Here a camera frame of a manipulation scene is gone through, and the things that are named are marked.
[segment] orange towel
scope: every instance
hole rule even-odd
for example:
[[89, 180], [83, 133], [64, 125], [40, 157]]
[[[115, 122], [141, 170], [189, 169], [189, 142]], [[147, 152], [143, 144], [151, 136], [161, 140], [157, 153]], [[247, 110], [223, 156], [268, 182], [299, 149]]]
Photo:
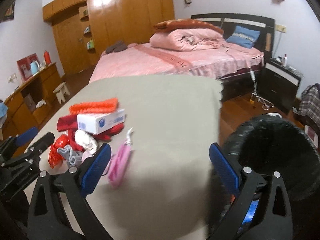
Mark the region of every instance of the orange towel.
[[83, 102], [70, 106], [70, 114], [108, 114], [118, 107], [118, 98], [111, 98], [101, 102]]

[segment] metal bolt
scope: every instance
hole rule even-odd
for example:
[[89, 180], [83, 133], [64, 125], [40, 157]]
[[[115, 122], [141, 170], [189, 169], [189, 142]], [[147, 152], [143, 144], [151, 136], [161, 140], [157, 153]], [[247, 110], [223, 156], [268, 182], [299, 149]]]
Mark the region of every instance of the metal bolt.
[[47, 172], [46, 171], [41, 171], [40, 172], [40, 177], [43, 178], [47, 175]]
[[281, 174], [280, 174], [280, 172], [278, 172], [278, 171], [275, 171], [275, 172], [273, 173], [273, 175], [274, 175], [276, 178], [280, 178], [280, 177], [281, 177]]
[[75, 167], [75, 166], [69, 168], [69, 172], [72, 173], [72, 174], [73, 174], [73, 173], [76, 173], [77, 170], [78, 170], [78, 169], [77, 169], [77, 167]]
[[248, 167], [248, 166], [245, 166], [245, 167], [243, 168], [243, 171], [244, 171], [246, 174], [250, 174], [250, 173], [252, 172], [251, 168]]

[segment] black nightstand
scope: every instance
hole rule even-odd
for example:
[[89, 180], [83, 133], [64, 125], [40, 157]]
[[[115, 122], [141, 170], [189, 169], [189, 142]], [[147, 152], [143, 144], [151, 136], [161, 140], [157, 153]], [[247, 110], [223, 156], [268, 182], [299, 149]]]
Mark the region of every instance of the black nightstand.
[[258, 95], [288, 114], [292, 109], [300, 82], [300, 75], [281, 66], [276, 60], [267, 60], [258, 80]]

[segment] pink bedspread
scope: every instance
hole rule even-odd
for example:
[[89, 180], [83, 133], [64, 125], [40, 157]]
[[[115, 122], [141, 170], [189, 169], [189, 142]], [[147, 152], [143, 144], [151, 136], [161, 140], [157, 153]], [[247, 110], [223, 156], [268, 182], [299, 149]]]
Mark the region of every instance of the pink bedspread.
[[223, 35], [211, 29], [178, 29], [170, 33], [155, 33], [150, 39], [153, 47], [177, 51], [216, 49]]
[[103, 78], [149, 74], [188, 74], [219, 79], [263, 63], [263, 52], [220, 41], [220, 48], [172, 51], [140, 44], [103, 55], [89, 83]]

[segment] blue kettle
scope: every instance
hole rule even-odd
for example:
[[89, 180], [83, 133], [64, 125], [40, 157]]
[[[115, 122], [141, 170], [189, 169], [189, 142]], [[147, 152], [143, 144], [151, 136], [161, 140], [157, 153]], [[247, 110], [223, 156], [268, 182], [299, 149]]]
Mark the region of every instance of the blue kettle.
[[39, 71], [39, 63], [36, 60], [31, 62], [30, 70], [32, 75], [36, 74]]

